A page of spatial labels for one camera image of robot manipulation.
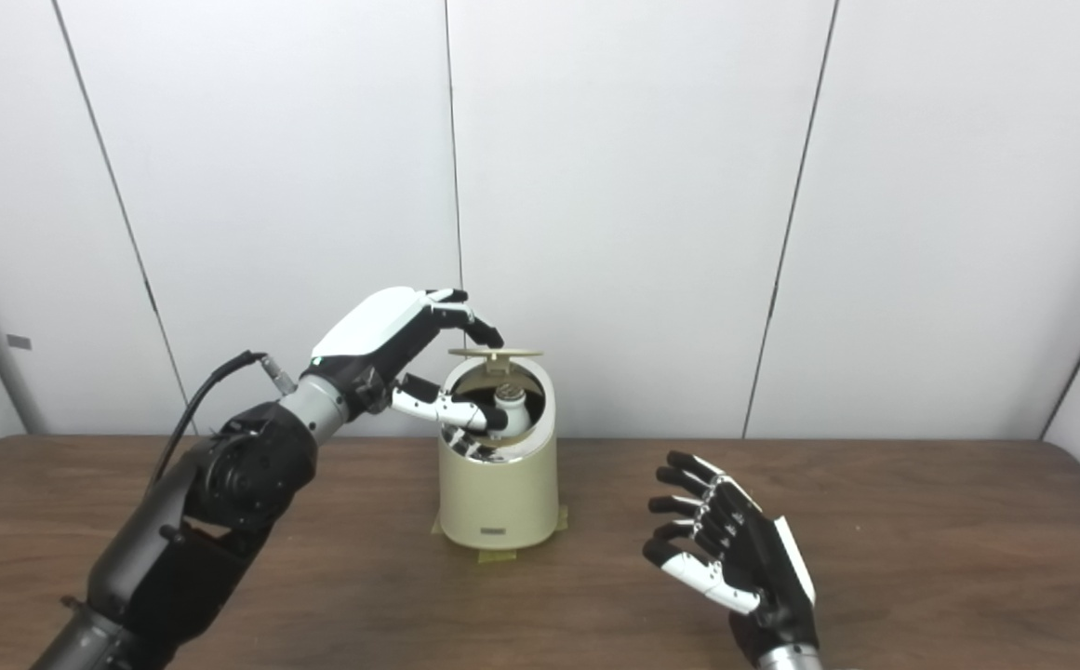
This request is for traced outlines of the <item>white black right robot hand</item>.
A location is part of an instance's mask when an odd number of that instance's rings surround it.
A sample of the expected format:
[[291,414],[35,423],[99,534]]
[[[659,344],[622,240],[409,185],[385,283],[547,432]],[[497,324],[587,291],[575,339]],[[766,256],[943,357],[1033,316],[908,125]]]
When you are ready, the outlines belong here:
[[727,611],[753,669],[820,669],[816,589],[789,521],[764,513],[721,468],[671,450],[656,479],[684,495],[654,497],[653,514],[675,514],[643,542],[656,568]]

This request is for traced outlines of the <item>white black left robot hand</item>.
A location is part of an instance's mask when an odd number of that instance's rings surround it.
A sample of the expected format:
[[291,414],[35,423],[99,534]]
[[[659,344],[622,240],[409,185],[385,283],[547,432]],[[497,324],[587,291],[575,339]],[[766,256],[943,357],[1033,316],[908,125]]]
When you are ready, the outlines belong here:
[[500,332],[467,304],[461,289],[382,289],[345,314],[311,352],[301,377],[318,386],[339,414],[337,425],[395,408],[426,421],[488,435],[509,428],[507,411],[443,391],[407,366],[446,329],[459,329],[489,349]]

